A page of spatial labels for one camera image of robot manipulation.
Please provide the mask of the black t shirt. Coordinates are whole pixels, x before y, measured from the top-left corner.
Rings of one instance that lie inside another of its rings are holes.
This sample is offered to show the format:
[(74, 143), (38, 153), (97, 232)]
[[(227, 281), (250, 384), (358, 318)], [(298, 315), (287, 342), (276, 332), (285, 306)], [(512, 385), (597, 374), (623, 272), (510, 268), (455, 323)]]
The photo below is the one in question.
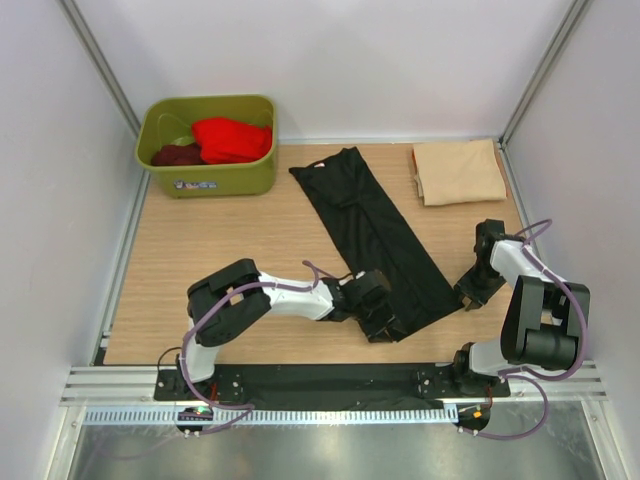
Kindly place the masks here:
[(408, 336), (462, 308), (453, 287), (357, 148), (291, 167), (289, 173), (349, 270), (354, 274), (379, 270), (386, 276), (392, 309)]

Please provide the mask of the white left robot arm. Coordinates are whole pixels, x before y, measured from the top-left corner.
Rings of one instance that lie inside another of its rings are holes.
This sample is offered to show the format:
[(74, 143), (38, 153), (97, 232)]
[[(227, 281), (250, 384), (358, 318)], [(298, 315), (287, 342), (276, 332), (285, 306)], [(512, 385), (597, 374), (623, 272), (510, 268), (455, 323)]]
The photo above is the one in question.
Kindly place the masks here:
[(391, 285), (378, 270), (335, 277), (309, 261), (309, 281), (282, 279), (244, 258), (187, 289), (188, 330), (176, 358), (177, 388), (191, 400), (212, 386), (221, 347), (268, 315), (340, 323), (354, 319), (370, 341), (394, 339), (399, 326)]

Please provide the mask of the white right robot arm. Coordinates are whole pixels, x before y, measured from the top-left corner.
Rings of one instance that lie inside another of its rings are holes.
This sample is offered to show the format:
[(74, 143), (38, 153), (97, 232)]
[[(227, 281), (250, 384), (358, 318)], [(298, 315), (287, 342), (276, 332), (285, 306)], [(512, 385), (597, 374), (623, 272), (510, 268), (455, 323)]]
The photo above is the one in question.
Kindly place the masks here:
[(454, 291), (468, 310), (485, 306), (504, 285), (512, 296), (500, 336), (456, 352), (450, 382), (461, 395), (472, 396), (517, 373), (565, 380), (584, 362), (590, 291), (543, 264), (531, 242), (522, 232), (508, 234), (501, 220), (475, 227), (476, 260)]

